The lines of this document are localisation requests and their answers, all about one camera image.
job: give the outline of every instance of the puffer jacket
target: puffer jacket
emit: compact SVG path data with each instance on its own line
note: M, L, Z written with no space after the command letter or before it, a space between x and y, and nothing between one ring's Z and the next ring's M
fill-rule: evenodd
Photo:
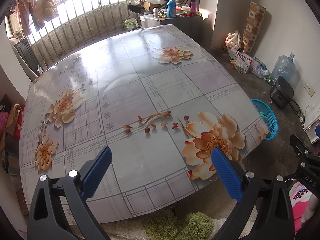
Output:
M36 1L36 17L39 21L39 27L44 26L44 21L50 21L58 17L54 0L37 0Z

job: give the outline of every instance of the silver screw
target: silver screw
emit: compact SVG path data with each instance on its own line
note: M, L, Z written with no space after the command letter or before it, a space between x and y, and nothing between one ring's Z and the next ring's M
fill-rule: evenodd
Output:
M278 175L276 178L277 178L277 181L283 181L283 177L281 175Z
M76 170L69 171L70 177L75 177L75 176L77 176L77 174L78 174L78 171L76 171Z
M47 175L41 175L39 179L41 181L45 181L47 179Z
M252 171L247 171L245 173L245 175L248 177L248 178L253 178L254 177L254 173Z

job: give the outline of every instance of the blue plastic basket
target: blue plastic basket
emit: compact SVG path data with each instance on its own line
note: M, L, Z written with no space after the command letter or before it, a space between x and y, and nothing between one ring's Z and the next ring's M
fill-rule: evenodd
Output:
M265 140L272 140L276 137L278 132L278 122L275 114L272 112L271 108L263 101L259 99L251 99L253 105L257 108L258 112L263 112L267 117L264 122L267 124L270 133L264 138Z

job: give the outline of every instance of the plaid pattern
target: plaid pattern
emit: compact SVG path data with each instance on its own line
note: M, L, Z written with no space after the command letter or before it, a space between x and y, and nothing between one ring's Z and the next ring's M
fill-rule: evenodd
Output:
M160 64L153 53L180 46L193 54L179 64ZM41 122L59 94L83 88L83 102L75 118L60 128L49 122L46 133L57 146L52 168L34 166ZM182 149L181 128L161 127L149 134L144 127L127 134L122 126L137 126L137 116L148 118L170 110L175 117L197 121L198 113L226 113L237 120L246 135L247 155L258 145L255 124L266 128L259 113L231 75L207 51L172 25L120 34L65 58L32 83L28 92L20 136L20 174L26 204L30 207L41 174L50 178L79 170L108 145L110 167L88 206L99 223L112 222L158 210L205 187L211 180L190 181ZM70 224L75 223L68 202L62 200Z

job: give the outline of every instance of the green cloth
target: green cloth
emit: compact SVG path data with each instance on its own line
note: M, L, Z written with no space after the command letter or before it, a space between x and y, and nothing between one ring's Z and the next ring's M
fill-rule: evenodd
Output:
M189 213L178 220L170 210L160 210L147 217L143 226L151 240L206 240L214 222L201 212Z

